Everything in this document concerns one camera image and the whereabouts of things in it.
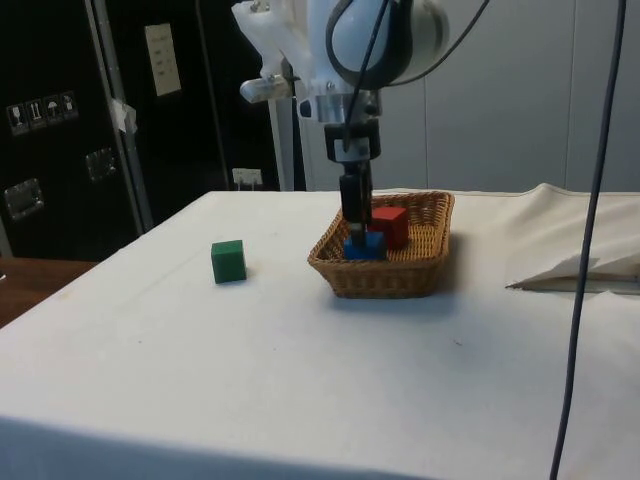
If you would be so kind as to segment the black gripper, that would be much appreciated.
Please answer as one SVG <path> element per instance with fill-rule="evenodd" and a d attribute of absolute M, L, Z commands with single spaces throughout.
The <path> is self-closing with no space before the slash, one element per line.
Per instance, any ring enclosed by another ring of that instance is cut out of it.
<path fill-rule="evenodd" d="M 345 163 L 340 177 L 341 210 L 349 225 L 352 243 L 366 244 L 367 228 L 371 223 L 372 177 L 370 160 L 381 155 L 380 129 L 377 119 L 324 126 L 328 159 Z"/>

